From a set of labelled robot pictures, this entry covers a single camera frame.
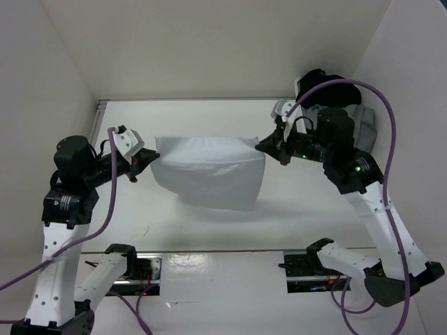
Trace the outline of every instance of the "black cable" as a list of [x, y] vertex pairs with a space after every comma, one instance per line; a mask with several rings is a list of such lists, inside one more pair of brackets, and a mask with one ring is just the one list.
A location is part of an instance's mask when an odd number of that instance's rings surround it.
[[84, 263], [90, 265], [91, 267], [97, 267], [99, 264], [97, 262], [90, 262], [88, 260], [84, 261]]
[[101, 152], [99, 153], [99, 156], [102, 156], [104, 154], [104, 145], [108, 142], [108, 140], [104, 140], [101, 142], [101, 144], [99, 145], [99, 149], [101, 150]]
[[93, 154], [93, 156], [95, 156], [95, 159], [97, 159], [98, 158], [98, 154], [96, 153], [95, 148], [93, 148], [93, 145], [91, 145], [90, 143], [89, 143], [89, 148], [90, 148], [90, 151]]
[[297, 117], [297, 118], [295, 119], [295, 121], [293, 122], [293, 124], [296, 124], [296, 121], [301, 120], [301, 119], [309, 120], [309, 122], [310, 122], [310, 126], [311, 126], [311, 128], [312, 128], [312, 131], [315, 130], [315, 128], [314, 128], [314, 122], [313, 122], [309, 117], [305, 117], [305, 116]]

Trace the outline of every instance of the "white floor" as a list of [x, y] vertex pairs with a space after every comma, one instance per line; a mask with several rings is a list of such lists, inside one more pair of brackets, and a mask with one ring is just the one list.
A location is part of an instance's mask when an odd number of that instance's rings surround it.
[[[96, 148], [107, 128], [124, 124], [139, 132], [146, 147], [155, 136], [259, 137], [274, 130], [270, 112], [276, 100], [147, 100], [108, 102], [97, 125]], [[191, 207], [161, 188], [148, 168], [131, 184], [118, 183], [109, 228], [84, 244], [103, 252], [110, 243], [133, 244], [139, 251], [243, 251], [306, 248], [322, 237], [342, 246], [374, 247], [356, 213], [323, 174], [321, 164], [293, 159], [286, 167], [268, 157], [261, 193], [252, 212]], [[90, 231], [103, 223], [110, 184], [98, 190]]]
[[[368, 254], [371, 250], [362, 250]], [[99, 254], [83, 255], [78, 282], [92, 268], [84, 260], [98, 260]], [[282, 252], [165, 254], [158, 297], [145, 297], [141, 315], [154, 335], [321, 335], [348, 334], [339, 309], [329, 293], [288, 294], [286, 277], [278, 264]], [[0, 259], [6, 282], [38, 262], [38, 258]], [[1, 293], [0, 318], [23, 318], [34, 287], [30, 278]], [[350, 302], [360, 308], [368, 301]], [[129, 298], [135, 305], [136, 298]], [[390, 334], [400, 319], [402, 304], [379, 306], [365, 316], [350, 316], [360, 334]], [[135, 317], [115, 297], [104, 298], [96, 311], [93, 335], [144, 334]], [[10, 326], [0, 325], [0, 335]], [[402, 335], [425, 334], [416, 305]]]

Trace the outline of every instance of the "white pillow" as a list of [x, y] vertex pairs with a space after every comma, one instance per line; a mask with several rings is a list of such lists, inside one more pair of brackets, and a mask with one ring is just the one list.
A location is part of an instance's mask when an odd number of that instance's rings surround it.
[[160, 186], [181, 201], [213, 209], [252, 210], [261, 189], [265, 155], [257, 138], [156, 137], [151, 163]]

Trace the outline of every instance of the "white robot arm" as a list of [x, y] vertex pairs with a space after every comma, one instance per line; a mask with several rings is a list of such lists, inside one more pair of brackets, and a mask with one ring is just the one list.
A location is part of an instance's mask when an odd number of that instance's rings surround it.
[[[117, 148], [117, 177], [126, 174], [135, 182], [160, 155], [143, 148], [139, 134], [120, 126], [113, 133]], [[111, 245], [97, 268], [75, 288], [82, 244], [52, 259], [61, 248], [87, 236], [91, 213], [98, 201], [96, 187], [112, 179], [111, 154], [96, 155], [87, 139], [70, 136], [57, 145], [54, 162], [58, 170], [44, 200], [45, 223], [42, 268], [25, 319], [15, 323], [11, 334], [90, 334], [94, 311], [120, 276], [135, 275], [143, 264], [132, 246]]]
[[277, 128], [256, 146], [282, 165], [291, 157], [321, 162], [326, 177], [353, 206], [365, 224], [379, 251], [380, 259], [349, 251], [331, 239], [322, 239], [307, 248], [317, 265], [334, 269], [363, 282], [368, 293], [381, 306], [389, 307], [405, 299], [405, 278], [397, 240], [387, 215], [393, 216], [406, 253], [410, 293], [444, 275], [443, 267], [430, 262], [420, 251], [399, 214], [383, 199], [383, 174], [376, 161], [353, 145], [354, 122], [341, 108], [328, 107], [318, 114], [317, 127], [310, 133], [299, 133], [296, 125], [284, 118], [286, 113], [275, 111]]

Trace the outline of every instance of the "purple cable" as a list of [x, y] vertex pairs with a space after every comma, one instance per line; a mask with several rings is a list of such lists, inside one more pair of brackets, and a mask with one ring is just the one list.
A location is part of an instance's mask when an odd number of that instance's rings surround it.
[[[293, 111], [295, 111], [298, 108], [298, 106], [301, 105], [302, 102], [305, 101], [307, 98], [309, 98], [309, 96], [311, 96], [313, 93], [315, 93], [316, 91], [318, 91], [324, 87], [328, 87], [328, 86], [334, 85], [334, 84], [354, 84], [354, 85], [358, 85], [358, 86], [364, 87], [366, 89], [369, 89], [371, 92], [376, 94], [382, 100], [383, 104], [386, 107], [386, 110], [388, 111], [388, 115], [390, 116], [390, 122], [391, 122], [391, 144], [390, 144], [390, 152], [388, 153], [388, 160], [386, 161], [385, 173], [383, 176], [383, 194], [382, 194], [383, 204], [386, 208], [389, 205], [389, 202], [388, 202], [388, 178], [390, 175], [391, 162], [393, 161], [394, 150], [395, 150], [395, 146], [396, 146], [396, 120], [395, 120], [394, 112], [393, 112], [393, 109], [391, 108], [390, 103], [378, 89], [376, 89], [375, 87], [373, 87], [365, 82], [361, 82], [360, 80], [354, 80], [354, 79], [330, 80], [328, 82], [324, 82], [323, 84], [316, 85], [315, 87], [313, 87], [312, 89], [307, 91], [305, 94], [303, 94], [302, 97], [300, 99], [298, 99], [298, 101], [295, 103], [295, 105], [293, 105], [291, 110], [288, 111], [286, 116], [290, 117], [292, 115]], [[397, 325], [395, 331], [391, 334], [391, 335], [398, 335], [404, 328], [406, 319], [408, 317], [409, 308], [410, 308], [410, 296], [411, 296], [410, 295], [410, 273], [409, 273], [408, 264], [406, 262], [404, 246], [402, 244], [402, 240], [400, 238], [400, 234], [399, 234], [399, 230], [397, 229], [396, 222], [394, 221], [393, 215], [391, 214], [391, 210], [387, 209], [386, 214], [388, 216], [388, 220], [390, 221], [391, 229], [393, 230], [393, 233], [396, 238], [397, 247], [399, 249], [400, 257], [402, 259], [402, 268], [404, 270], [404, 281], [405, 281], [404, 310], [402, 311], [402, 317], [399, 321], [399, 324]], [[344, 289], [343, 289], [341, 310], [342, 310], [342, 315], [343, 315], [343, 319], [346, 323], [346, 326], [349, 328], [349, 330], [354, 335], [358, 335], [358, 333], [349, 324], [349, 321], [348, 321], [348, 318], [346, 315], [347, 310], [344, 308], [344, 299], [346, 296], [346, 291], [348, 289], [348, 285], [349, 285], [349, 280], [346, 282], [346, 285], [344, 286]]]
[[[351, 277], [349, 277], [349, 278], [347, 279], [346, 282], [347, 282], [348, 285], [349, 285], [349, 283], [351, 282]], [[335, 288], [336, 288], [340, 283], [341, 283], [341, 281], [338, 281], [338, 282], [336, 282], [334, 285], [332, 285], [332, 288], [330, 289], [330, 295], [331, 295], [332, 300], [334, 301], [334, 303], [337, 305], [337, 307], [341, 309], [341, 308], [342, 308], [342, 305], [339, 304], [339, 302], [337, 301], [337, 299], [335, 299], [335, 294], [334, 294], [334, 292], [335, 292]], [[363, 310], [361, 310], [361, 311], [351, 311], [351, 310], [346, 309], [346, 308], [345, 308], [344, 310], [345, 310], [347, 313], [350, 313], [350, 314], [363, 314], [363, 313], [366, 313], [366, 312], [369, 312], [370, 310], [372, 310], [372, 308], [373, 308], [374, 306], [376, 306], [376, 302], [373, 300], [372, 303], [371, 303], [367, 308], [365, 308], [365, 309], [363, 309]]]
[[152, 333], [152, 330], [149, 328], [149, 326], [146, 324], [146, 322], [140, 317], [140, 314], [138, 312], [139, 309], [139, 305], [140, 305], [140, 300], [141, 297], [151, 288], [153, 288], [155, 285], [149, 285], [145, 288], [144, 291], [142, 291], [140, 293], [140, 296], [138, 297], [137, 300], [137, 308], [136, 310], [132, 307], [132, 305], [126, 300], [126, 298], [124, 298], [122, 295], [120, 295], [119, 293], [113, 292], [113, 291], [109, 291], [110, 295], [114, 295], [118, 298], [121, 299], [121, 301], [123, 301], [126, 306], [131, 310], [132, 314], [134, 314], [134, 316], [137, 318], [138, 323], [140, 324], [142, 330], [146, 333], [146, 335], [154, 335], [154, 333]]
[[[115, 131], [115, 128], [109, 128], [107, 130], [109, 141], [110, 141], [110, 151], [112, 156], [112, 190], [110, 192], [110, 203], [109, 203], [109, 210], [107, 213], [107, 217], [105, 218], [105, 221], [101, 228], [98, 229], [94, 234], [91, 234], [89, 236], [83, 237], [81, 239], [78, 239], [76, 241], [73, 241], [66, 246], [60, 248], [58, 251], [53, 253], [51, 255], [52, 260], [44, 260], [36, 267], [33, 267], [31, 270], [25, 272], [24, 274], [21, 274], [20, 276], [14, 278], [13, 280], [3, 284], [0, 286], [0, 292], [5, 290], [6, 288], [9, 288], [10, 286], [18, 283], [22, 279], [32, 275], [34, 272], [43, 269], [47, 267], [57, 256], [61, 255], [65, 251], [67, 251], [69, 248], [73, 246], [77, 246], [78, 244], [84, 243], [86, 241], [89, 241], [90, 239], [94, 239], [95, 237], [99, 236], [104, 232], [104, 230], [109, 226], [110, 220], [112, 219], [113, 210], [115, 209], [115, 199], [117, 197], [117, 179], [118, 179], [118, 171], [117, 171], [117, 148], [115, 146], [115, 141], [113, 140], [113, 133]], [[18, 320], [0, 320], [0, 324], [10, 324], [10, 323], [16, 323]]]

